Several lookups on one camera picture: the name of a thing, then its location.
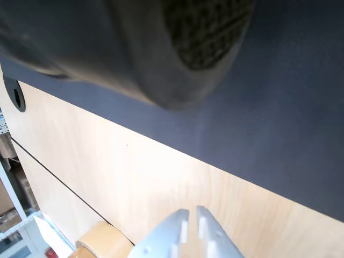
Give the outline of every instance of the wooden desk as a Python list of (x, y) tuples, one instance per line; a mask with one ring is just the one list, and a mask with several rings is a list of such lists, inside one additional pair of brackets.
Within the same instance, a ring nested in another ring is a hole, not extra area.
[[(189, 240), (181, 257), (199, 257), (195, 208), (204, 205), (247, 258), (344, 257), (343, 223), (20, 85), (24, 113), (0, 85), (12, 137), (132, 242), (186, 208), (191, 212)], [(101, 219), (79, 212), (87, 209), (71, 200), (71, 192), (62, 191), (62, 184), (17, 145), (16, 150), (39, 205), (70, 240)]]

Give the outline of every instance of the cardboard box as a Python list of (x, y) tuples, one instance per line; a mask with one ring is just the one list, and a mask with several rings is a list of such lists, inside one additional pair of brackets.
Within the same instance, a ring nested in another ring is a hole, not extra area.
[(26, 175), (25, 175), (22, 167), (17, 168), (13, 173), (19, 182), (19, 186), (21, 187), (21, 189), (24, 192), (24, 195), (25, 195), (30, 207), (34, 211), (39, 211), (39, 206), (37, 204), (36, 198), (33, 195), (31, 186), (28, 183), (28, 180), (26, 178)]
[(9, 194), (0, 180), (0, 216), (9, 210), (12, 210), (14, 207), (15, 206), (13, 205)]
[(7, 159), (17, 156), (16, 150), (11, 141), (10, 133), (0, 135), (0, 155)]
[(5, 233), (11, 227), (21, 222), (21, 218), (16, 209), (13, 209), (0, 217), (0, 231)]

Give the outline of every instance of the shelf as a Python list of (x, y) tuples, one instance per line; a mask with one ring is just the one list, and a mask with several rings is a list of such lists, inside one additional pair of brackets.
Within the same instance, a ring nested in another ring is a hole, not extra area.
[(19, 222), (15, 226), (11, 227), (5, 233), (0, 233), (0, 241), (4, 240), (5, 238), (7, 238), (11, 234), (13, 234), (15, 231), (17, 231), (20, 228), (24, 227), (25, 225), (29, 224), (33, 220), (34, 216), (41, 216), (41, 215), (43, 215), (42, 211), (36, 211), (36, 212), (31, 213), (25, 220), (23, 220), (22, 222)]
[(9, 128), (3, 116), (0, 116), (0, 134), (9, 132)]
[(13, 202), (13, 205), (15, 206), (21, 220), (25, 220), (27, 218), (26, 214), (25, 214), (25, 211), (22, 207), (22, 205), (20, 204), (20, 201), (11, 185), (11, 182), (9, 180), (9, 178), (7, 177), (7, 174), (5, 172), (5, 169), (3, 168), (1, 162), (0, 162), (0, 179), (3, 183), (3, 185), (5, 186), (6, 188), (6, 191), (7, 193), (9, 194), (12, 202)]
[(20, 251), (23, 248), (27, 248), (27, 251), (30, 252), (29, 248), (26, 245), (26, 241), (24, 239), (20, 240), (18, 243), (16, 243), (15, 245), (11, 246), (6, 251), (1, 253), (0, 254), (0, 258), (10, 257), (10, 256), (12, 256), (13, 254), (15, 254), (16, 252)]

